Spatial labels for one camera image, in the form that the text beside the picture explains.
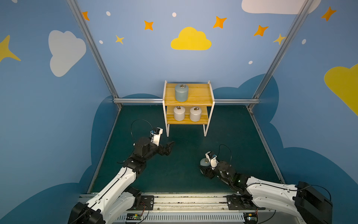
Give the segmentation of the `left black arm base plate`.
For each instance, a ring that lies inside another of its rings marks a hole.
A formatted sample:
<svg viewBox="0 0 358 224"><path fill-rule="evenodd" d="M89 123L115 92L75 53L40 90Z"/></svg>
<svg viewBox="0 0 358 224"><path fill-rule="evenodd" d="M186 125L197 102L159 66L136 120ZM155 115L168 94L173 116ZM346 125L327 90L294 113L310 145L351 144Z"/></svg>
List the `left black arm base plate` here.
<svg viewBox="0 0 358 224"><path fill-rule="evenodd" d="M141 195L135 198L134 205L130 208L131 211L139 211L143 210L145 207L145 211L152 211L154 206L153 195Z"/></svg>

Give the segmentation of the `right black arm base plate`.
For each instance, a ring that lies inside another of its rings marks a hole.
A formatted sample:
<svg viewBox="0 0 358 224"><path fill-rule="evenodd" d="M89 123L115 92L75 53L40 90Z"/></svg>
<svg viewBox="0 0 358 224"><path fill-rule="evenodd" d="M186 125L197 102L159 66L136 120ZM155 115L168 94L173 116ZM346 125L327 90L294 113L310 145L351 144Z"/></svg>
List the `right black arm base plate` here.
<svg viewBox="0 0 358 224"><path fill-rule="evenodd" d="M249 197L247 196L239 196L239 195L227 195L227 206L228 209L233 210L265 210L265 208L256 206Z"/></svg>

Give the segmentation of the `grey-green tea canister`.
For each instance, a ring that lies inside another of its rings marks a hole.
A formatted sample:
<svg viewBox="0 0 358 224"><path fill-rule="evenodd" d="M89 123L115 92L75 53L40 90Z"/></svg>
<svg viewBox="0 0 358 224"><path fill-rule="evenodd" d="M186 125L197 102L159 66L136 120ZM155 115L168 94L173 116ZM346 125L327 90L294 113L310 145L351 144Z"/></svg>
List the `grey-green tea canister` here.
<svg viewBox="0 0 358 224"><path fill-rule="evenodd" d="M188 99L189 87L186 84L177 84L175 86L175 99L179 102L185 102Z"/></svg>
<svg viewBox="0 0 358 224"><path fill-rule="evenodd" d="M203 158L203 159L201 159L201 161L200 161L200 167L201 167L201 168L211 167L210 159L208 159L208 158Z"/></svg>

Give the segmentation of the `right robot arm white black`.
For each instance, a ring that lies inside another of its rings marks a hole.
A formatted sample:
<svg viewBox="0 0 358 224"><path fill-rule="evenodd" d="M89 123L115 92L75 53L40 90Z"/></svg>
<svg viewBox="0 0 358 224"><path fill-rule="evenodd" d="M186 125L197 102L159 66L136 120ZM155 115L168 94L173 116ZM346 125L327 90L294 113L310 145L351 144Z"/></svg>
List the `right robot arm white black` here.
<svg viewBox="0 0 358 224"><path fill-rule="evenodd" d="M303 224L331 224L332 201L306 182L278 184L239 174L225 161L204 158L201 173L210 179L219 178L240 194L240 204L247 210L273 209L295 216Z"/></svg>

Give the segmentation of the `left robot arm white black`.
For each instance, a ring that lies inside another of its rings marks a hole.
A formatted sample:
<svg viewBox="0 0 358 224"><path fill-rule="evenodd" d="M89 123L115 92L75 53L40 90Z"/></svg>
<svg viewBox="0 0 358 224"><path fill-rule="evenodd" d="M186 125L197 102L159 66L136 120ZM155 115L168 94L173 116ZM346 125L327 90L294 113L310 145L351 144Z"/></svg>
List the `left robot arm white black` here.
<svg viewBox="0 0 358 224"><path fill-rule="evenodd" d="M92 199L78 202L71 210L69 224L112 224L121 214L141 203L141 191L130 187L154 155L169 155L175 142L162 146L149 137L140 138L118 174Z"/></svg>

